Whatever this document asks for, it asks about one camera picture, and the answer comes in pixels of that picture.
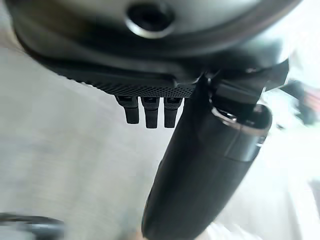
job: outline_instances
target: black plastic tab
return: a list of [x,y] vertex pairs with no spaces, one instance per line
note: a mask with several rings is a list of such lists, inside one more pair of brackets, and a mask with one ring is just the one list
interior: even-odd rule
[[145,113],[145,126],[147,129],[156,129],[158,127],[158,108],[159,97],[142,97],[142,105]]
[[182,98],[165,97],[164,102],[164,127],[173,129],[176,125],[178,108],[181,106]]
[[115,96],[117,102],[124,108],[128,124],[139,123],[139,104],[136,96]]

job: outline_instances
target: silver ring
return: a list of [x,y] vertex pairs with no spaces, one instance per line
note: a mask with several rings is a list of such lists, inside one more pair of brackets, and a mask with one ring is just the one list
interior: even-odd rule
[[125,24],[131,32],[145,39],[162,39],[174,31],[173,24],[162,31],[148,31],[135,24],[129,17],[125,18]]

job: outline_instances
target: black handle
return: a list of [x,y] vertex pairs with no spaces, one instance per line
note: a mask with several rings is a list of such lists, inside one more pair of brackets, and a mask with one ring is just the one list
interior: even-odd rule
[[193,240],[217,217],[246,175],[271,126],[257,105],[245,124],[220,112],[203,91],[188,101],[156,174],[142,233]]

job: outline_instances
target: mesh grille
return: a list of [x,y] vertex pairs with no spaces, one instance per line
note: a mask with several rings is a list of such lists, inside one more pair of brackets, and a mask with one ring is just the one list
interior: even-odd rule
[[99,83],[86,81],[85,84],[92,85],[108,94],[116,96],[138,96],[155,98],[189,98],[194,91],[194,85],[170,87],[152,87],[132,84]]

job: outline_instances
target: black device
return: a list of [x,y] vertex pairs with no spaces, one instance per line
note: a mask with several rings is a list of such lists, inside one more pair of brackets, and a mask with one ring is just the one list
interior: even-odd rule
[[25,52],[114,95],[129,124],[174,128],[148,197],[149,240],[193,240],[224,208],[272,122],[302,0],[5,0]]
[[19,231],[32,234],[35,240],[58,240],[65,233],[62,221],[43,216],[0,213],[1,225],[14,225]]

